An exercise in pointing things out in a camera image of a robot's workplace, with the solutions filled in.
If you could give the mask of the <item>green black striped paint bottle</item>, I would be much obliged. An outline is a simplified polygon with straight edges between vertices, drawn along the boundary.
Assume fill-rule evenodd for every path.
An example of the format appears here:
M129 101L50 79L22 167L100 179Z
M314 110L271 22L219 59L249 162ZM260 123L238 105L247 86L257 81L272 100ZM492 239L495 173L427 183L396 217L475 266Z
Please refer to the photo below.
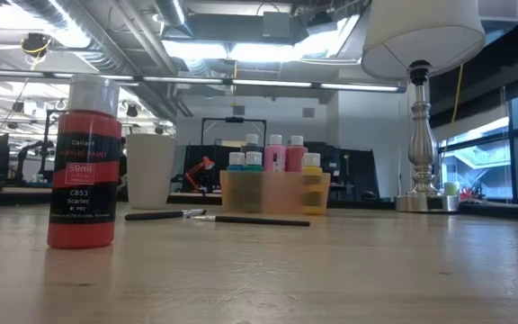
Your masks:
M244 171L244 209L247 212L259 212L262 198L263 153L247 151Z

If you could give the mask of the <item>tall pink labelled paint bottle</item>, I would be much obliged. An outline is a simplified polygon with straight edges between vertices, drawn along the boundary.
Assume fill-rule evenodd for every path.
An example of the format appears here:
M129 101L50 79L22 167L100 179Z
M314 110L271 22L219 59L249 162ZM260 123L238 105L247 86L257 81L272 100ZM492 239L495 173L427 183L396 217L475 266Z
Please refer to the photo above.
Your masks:
M282 135L269 136L263 152L263 167L267 172L285 171L286 147L282 145Z

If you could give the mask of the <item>blue black striped paint bottle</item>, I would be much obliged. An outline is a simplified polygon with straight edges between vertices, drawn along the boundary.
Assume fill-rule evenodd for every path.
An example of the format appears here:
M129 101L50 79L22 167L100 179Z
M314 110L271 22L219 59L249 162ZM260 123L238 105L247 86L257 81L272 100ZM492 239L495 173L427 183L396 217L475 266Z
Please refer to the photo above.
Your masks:
M243 171L246 162L246 155L243 152L230 152L228 163L229 196L231 197L233 209L242 210L240 178L237 172Z

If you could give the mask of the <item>dark grey paint bottle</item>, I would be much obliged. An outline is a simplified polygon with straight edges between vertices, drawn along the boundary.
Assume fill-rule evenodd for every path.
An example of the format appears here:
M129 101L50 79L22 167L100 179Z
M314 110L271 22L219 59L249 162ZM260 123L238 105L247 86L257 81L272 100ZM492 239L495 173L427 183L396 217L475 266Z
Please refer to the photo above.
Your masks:
M247 152L261 152L263 153L263 148L259 145L259 136L257 134L246 134L246 141L241 146L241 151L243 153Z

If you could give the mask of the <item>coral pink paint bottle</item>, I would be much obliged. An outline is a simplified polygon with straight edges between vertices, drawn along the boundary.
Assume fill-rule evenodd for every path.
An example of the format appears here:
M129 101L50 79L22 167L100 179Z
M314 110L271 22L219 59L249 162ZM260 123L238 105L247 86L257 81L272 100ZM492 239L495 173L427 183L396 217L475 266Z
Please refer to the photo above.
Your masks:
M304 139L300 135L290 137L290 145L286 148L286 172L300 172L302 160L308 149L304 146Z

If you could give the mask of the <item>yellow black striped paint bottle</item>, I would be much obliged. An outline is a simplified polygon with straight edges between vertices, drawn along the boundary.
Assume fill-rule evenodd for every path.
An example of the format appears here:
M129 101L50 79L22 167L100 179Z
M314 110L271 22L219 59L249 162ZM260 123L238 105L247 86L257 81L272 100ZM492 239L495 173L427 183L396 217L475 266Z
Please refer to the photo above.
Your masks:
M303 212L305 214L322 215L323 191L319 153L306 153L302 159L302 181L305 192L302 194Z

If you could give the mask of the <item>thin black paint brush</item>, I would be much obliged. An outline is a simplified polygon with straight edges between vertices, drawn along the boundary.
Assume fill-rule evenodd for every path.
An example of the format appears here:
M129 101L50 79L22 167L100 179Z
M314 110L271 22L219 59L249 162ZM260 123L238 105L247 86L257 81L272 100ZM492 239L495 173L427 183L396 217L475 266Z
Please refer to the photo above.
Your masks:
M305 220L278 220L278 219L232 217L232 216L187 216L187 217L185 217L185 219L196 220L196 221L223 222L223 223L310 227L310 222L305 221Z

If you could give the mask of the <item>black marker pen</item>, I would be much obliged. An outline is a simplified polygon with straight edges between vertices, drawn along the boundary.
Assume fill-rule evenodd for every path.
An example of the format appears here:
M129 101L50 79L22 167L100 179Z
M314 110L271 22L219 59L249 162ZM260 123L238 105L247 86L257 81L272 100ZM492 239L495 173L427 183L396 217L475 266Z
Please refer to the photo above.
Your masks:
M190 218L192 216L202 216L207 214L206 209L192 209L182 211L155 211L130 213L124 217L126 221L156 221L175 218Z

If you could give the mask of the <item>red scarlet paint bottle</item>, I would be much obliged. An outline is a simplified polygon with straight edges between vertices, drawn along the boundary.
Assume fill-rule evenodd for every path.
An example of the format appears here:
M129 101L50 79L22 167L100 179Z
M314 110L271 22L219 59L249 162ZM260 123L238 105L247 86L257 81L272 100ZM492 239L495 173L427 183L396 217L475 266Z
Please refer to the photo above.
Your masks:
M58 119L47 243L108 246L114 238L120 181L120 87L96 75L70 77L67 112Z

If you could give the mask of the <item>orange plastic bin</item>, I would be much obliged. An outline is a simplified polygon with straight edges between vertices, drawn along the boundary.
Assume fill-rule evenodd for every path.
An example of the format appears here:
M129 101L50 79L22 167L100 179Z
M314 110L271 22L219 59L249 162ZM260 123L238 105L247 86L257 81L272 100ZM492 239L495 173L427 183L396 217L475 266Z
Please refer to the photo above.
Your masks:
M226 212L324 215L330 175L221 171L220 187Z

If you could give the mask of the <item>long ceiling light bar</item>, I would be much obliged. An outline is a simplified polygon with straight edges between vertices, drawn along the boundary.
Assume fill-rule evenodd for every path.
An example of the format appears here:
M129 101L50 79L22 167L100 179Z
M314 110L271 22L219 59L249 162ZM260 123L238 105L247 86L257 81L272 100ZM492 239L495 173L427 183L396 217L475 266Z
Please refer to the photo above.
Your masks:
M33 79L54 79L69 80L74 73L51 72L51 71L30 71L30 70L9 70L0 69L0 77L7 78L33 78ZM133 75L102 75L103 77L123 84L138 83L168 83L183 85L202 86L263 86L282 87L298 89L335 90L350 92L371 92L371 93L394 93L402 94L406 91L405 85L376 85L362 83L331 83L331 82L305 82L305 81L281 81L281 80L260 80L242 79L231 77L191 77L191 76L133 76Z

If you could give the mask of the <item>grey ceiling box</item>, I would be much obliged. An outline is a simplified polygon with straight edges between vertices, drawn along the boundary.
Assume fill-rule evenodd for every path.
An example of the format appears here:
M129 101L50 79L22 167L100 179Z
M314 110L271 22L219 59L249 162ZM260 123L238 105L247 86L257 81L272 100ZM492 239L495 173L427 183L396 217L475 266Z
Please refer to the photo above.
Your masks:
M285 39L290 36L291 18L288 13L263 12L263 31L265 38Z

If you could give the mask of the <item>silver table lamp white shade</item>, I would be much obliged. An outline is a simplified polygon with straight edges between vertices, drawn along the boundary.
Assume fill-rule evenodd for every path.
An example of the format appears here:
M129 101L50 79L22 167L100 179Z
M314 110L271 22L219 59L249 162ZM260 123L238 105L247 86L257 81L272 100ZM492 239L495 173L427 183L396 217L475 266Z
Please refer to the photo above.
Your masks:
M395 198L398 212L458 210L459 196L441 193L434 186L437 143L429 124L431 105L425 87L430 76L466 63L485 43L477 0L371 0L362 70L376 79L408 80L415 86L414 128L408 146L414 188Z

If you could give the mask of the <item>small red objects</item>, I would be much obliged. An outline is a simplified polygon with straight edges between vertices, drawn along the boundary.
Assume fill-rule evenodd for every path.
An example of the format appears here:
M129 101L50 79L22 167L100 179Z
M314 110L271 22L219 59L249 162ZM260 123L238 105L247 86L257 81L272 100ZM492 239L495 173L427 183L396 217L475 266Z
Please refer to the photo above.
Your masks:
M460 189L460 199L462 201L479 201L485 197L480 184L464 186Z

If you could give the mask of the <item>silver ventilation duct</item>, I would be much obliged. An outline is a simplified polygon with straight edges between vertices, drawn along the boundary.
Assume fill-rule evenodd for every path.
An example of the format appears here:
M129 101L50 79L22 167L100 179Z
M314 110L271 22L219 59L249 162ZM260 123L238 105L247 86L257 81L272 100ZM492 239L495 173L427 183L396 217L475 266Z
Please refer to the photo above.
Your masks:
M186 22L187 13L183 0L153 0L157 12L163 23L168 26L177 26Z

